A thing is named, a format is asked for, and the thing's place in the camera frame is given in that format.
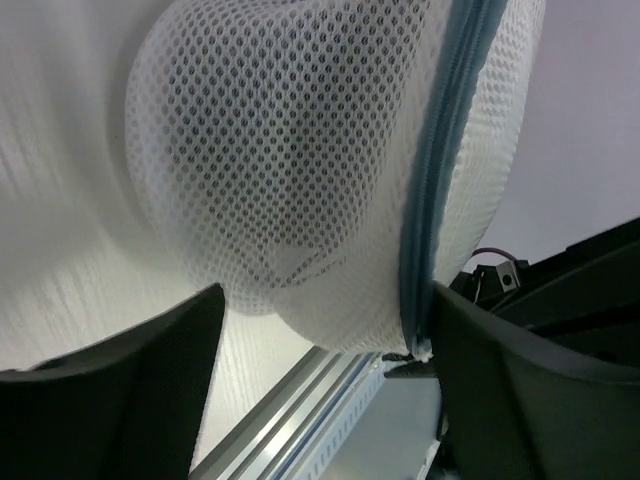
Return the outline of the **blue-zip mesh laundry bag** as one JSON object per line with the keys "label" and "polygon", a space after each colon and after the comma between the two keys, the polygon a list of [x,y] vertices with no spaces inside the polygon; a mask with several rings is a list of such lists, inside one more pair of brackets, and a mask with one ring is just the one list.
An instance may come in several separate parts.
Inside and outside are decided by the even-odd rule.
{"label": "blue-zip mesh laundry bag", "polygon": [[197,285],[333,351],[428,355],[501,201],[541,1],[176,1],[133,65],[129,171]]}

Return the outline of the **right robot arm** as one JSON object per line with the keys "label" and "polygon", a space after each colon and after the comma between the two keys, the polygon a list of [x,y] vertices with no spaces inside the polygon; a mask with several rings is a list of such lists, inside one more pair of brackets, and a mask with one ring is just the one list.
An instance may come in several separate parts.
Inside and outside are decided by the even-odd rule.
{"label": "right robot arm", "polygon": [[545,260],[480,265],[454,292],[540,337],[609,363],[639,365],[639,221]]}

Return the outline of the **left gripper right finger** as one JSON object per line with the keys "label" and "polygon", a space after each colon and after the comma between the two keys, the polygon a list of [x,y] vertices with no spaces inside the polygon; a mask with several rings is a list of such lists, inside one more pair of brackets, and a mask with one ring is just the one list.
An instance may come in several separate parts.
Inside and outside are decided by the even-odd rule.
{"label": "left gripper right finger", "polygon": [[543,339],[442,285],[430,325],[462,478],[638,478],[638,369]]}

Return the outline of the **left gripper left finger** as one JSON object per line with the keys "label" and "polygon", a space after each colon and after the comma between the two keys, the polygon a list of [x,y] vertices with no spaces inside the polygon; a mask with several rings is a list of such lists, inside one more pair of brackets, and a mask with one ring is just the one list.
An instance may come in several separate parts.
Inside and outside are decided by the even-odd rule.
{"label": "left gripper left finger", "polygon": [[212,285],[85,349],[2,371],[2,478],[188,478],[224,315]]}

